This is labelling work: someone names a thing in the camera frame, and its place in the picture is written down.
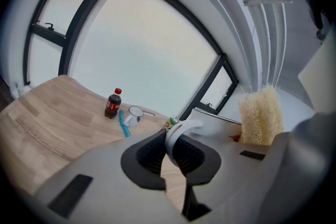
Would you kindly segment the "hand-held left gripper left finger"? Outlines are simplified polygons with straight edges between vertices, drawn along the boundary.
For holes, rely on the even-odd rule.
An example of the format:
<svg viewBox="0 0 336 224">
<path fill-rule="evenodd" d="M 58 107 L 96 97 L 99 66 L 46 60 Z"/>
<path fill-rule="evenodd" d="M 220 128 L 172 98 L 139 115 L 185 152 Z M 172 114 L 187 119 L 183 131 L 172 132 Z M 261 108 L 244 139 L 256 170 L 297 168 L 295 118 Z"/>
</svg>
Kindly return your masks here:
<svg viewBox="0 0 336 224">
<path fill-rule="evenodd" d="M 36 191 L 56 223 L 187 223 L 160 176 L 164 129 L 86 151 Z"/>
</svg>

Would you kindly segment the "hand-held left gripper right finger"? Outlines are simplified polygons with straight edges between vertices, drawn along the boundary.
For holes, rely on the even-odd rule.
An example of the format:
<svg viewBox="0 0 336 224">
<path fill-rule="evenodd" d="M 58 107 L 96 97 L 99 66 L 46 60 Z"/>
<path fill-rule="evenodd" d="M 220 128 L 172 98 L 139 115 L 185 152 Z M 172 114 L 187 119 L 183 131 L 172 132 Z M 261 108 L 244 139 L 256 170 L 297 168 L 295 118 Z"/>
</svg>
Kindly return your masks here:
<svg viewBox="0 0 336 224">
<path fill-rule="evenodd" d="M 228 200 L 257 170 L 268 150 L 229 136 L 180 136 L 173 158 L 186 178 L 182 215 L 193 221 Z"/>
</svg>

